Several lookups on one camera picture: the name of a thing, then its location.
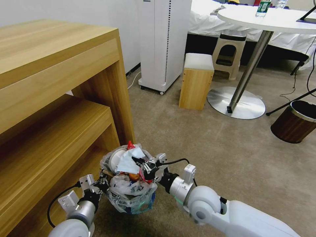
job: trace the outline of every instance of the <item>beige carpet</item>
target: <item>beige carpet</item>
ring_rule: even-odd
[[[136,72],[127,78],[128,85]],[[306,92],[308,73],[298,73],[291,99]],[[247,90],[262,96],[271,111],[287,102],[279,94],[292,91],[293,79],[282,62],[257,68]],[[314,88],[315,74],[311,80]],[[211,87],[237,83],[216,73]],[[301,144],[288,144],[270,131],[281,111],[270,117],[239,120],[218,113],[207,102],[203,111],[180,109],[180,88],[181,77],[164,96],[140,90],[135,81],[129,95],[137,142],[152,155],[166,153],[170,161],[189,159],[197,167],[198,185],[210,186],[222,197],[281,219],[301,236],[316,236],[316,131]],[[315,99],[306,98],[316,103]],[[172,165],[171,171],[181,174],[185,166],[185,162]],[[211,226],[194,224],[163,187],[157,190],[153,209],[140,215],[118,213],[103,197],[95,224],[95,237],[224,236]]]

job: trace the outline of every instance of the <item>black tripod leg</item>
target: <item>black tripod leg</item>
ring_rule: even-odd
[[[293,69],[293,71],[291,72],[291,76],[293,76],[295,74],[295,72],[299,69],[299,67],[303,66],[304,62],[299,61],[299,63],[295,66],[295,68]]]
[[[297,98],[294,99],[294,100],[302,99],[302,98],[304,98],[304,97],[306,97],[306,96],[308,96],[308,95],[310,95],[310,94],[312,94],[312,93],[314,93],[314,92],[316,92],[316,88],[313,89],[313,90],[311,90],[310,92],[305,93],[304,95],[301,95],[300,97],[297,97]],[[271,112],[266,113],[266,116],[270,116],[270,115],[273,114],[274,112],[276,112],[276,111],[278,111],[278,110],[280,110],[280,109],[283,109],[284,107],[290,105],[292,101],[290,101],[290,102],[288,102],[288,103],[286,103],[286,104],[284,104],[284,105],[282,105],[282,106],[276,108],[275,110],[273,110],[273,111],[271,111]]]

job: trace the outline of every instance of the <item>white round table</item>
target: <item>white round table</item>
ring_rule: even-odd
[[[263,30],[237,88],[221,87],[211,90],[207,100],[217,111],[238,119],[255,119],[265,112],[263,101],[245,91],[253,70],[256,68],[274,31],[294,34],[316,34],[316,24],[297,22],[304,11],[269,8],[265,17],[256,17],[257,8],[228,7],[218,12],[219,19],[231,24]],[[316,18],[312,13],[309,18]]]

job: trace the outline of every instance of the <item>plastic stool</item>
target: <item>plastic stool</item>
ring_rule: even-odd
[[[241,31],[225,30],[221,33],[217,40],[217,44],[212,55],[213,65],[215,70],[225,71],[229,73],[229,80],[235,80],[239,65],[240,58],[246,43],[246,35]],[[233,55],[222,55],[221,49],[225,45],[232,45],[235,47]]]
[[[187,53],[179,107],[202,110],[210,90],[213,74],[214,67],[211,55]]]

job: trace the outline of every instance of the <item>white air purifier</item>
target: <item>white air purifier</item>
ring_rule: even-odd
[[[192,0],[138,0],[140,88],[161,95],[182,73]]]

